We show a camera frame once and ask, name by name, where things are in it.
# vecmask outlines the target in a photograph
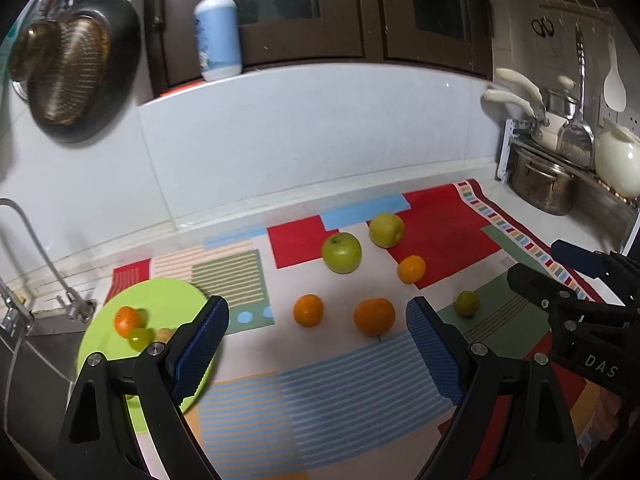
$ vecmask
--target white teapot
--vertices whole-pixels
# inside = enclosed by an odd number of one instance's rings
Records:
[[[628,128],[604,119],[596,137],[595,166],[602,181],[625,198],[640,194],[640,139]]]

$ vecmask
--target faucet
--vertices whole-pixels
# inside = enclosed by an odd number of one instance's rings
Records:
[[[52,261],[49,259],[49,256],[40,243],[40,240],[38,240],[38,237],[31,226],[31,222],[29,222],[29,219],[22,208],[9,198],[0,198],[0,205],[8,206],[18,213],[18,216],[26,227],[33,244],[40,253],[40,256],[42,256],[42,259],[47,264],[47,267],[49,267],[49,270],[53,273],[55,279],[65,290],[68,303],[65,303],[60,296],[57,297],[58,303],[64,307],[67,315],[71,319],[81,321],[82,323],[88,323],[94,315],[95,301],[84,300],[76,290],[67,285],[64,278],[60,275]],[[0,278],[0,298],[2,298],[8,309],[4,319],[0,322],[0,327],[2,327],[6,332],[9,334],[14,332],[20,316],[24,318],[27,330],[33,325],[33,313],[20,301],[14,291],[8,287],[2,278]]]

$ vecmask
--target pot rack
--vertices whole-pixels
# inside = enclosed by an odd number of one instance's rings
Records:
[[[557,153],[546,150],[531,139],[531,122],[507,119],[504,125],[504,137],[502,138],[502,148],[500,150],[500,160],[496,172],[496,179],[505,184],[510,179],[511,146],[520,146],[529,152],[542,156],[547,160],[560,166],[565,172],[575,176],[585,184],[596,190],[596,192],[607,196],[614,204],[626,208],[633,216],[633,223],[627,226],[625,236],[620,243],[618,252],[628,254],[631,245],[640,232],[640,203],[638,199],[628,199],[617,193],[613,188],[600,180],[594,171],[587,171],[574,166],[567,159]]]

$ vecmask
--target green plate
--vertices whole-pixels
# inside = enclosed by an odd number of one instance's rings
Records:
[[[138,352],[131,348],[129,342],[120,337],[113,327],[113,317],[121,306],[145,309],[148,316],[146,326],[158,330],[159,328],[178,328],[192,321],[206,301],[204,295],[193,285],[173,278],[156,278],[130,286],[111,298],[86,330],[78,351],[76,363],[78,374],[85,359],[93,352],[101,352],[107,359],[123,359],[138,355]],[[196,394],[184,399],[180,405],[183,413],[189,409],[203,389],[211,366],[209,364]],[[133,397],[127,401],[127,404],[134,430],[136,433],[146,433],[148,428],[140,401],[137,397]]]

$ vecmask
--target wooden cabinet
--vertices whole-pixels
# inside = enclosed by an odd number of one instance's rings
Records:
[[[386,58],[490,76],[486,0],[382,0]]]
[[[145,0],[156,95],[198,79],[193,8]],[[310,60],[414,62],[490,77],[486,0],[234,0],[245,68]]]

